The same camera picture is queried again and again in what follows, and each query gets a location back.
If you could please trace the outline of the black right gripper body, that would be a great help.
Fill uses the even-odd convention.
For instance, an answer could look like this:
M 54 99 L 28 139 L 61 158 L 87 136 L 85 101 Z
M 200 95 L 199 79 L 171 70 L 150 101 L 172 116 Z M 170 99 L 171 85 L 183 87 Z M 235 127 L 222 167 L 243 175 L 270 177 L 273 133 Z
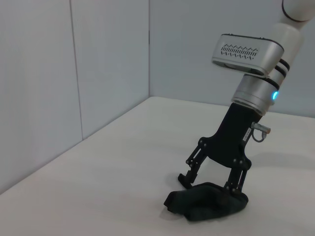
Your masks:
M 261 118 L 251 108 L 231 104 L 216 133 L 199 140 L 200 154 L 227 168 L 249 170 L 252 163 L 245 155 L 248 138 L 244 137 Z

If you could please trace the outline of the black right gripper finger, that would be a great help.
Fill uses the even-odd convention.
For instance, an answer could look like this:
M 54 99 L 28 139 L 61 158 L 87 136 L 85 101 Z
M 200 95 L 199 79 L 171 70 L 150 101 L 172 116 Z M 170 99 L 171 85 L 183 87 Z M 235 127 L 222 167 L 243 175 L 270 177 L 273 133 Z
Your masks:
M 208 144 L 199 144 L 189 158 L 186 160 L 186 164 L 190 167 L 185 175 L 179 174 L 178 181 L 185 188 L 192 188 L 192 184 L 194 183 L 197 173 L 200 169 L 201 164 L 208 156 L 207 154 Z
M 242 189 L 247 172 L 248 170 L 246 169 L 232 168 L 228 180 L 223 187 L 223 193 L 228 195 L 246 196 Z

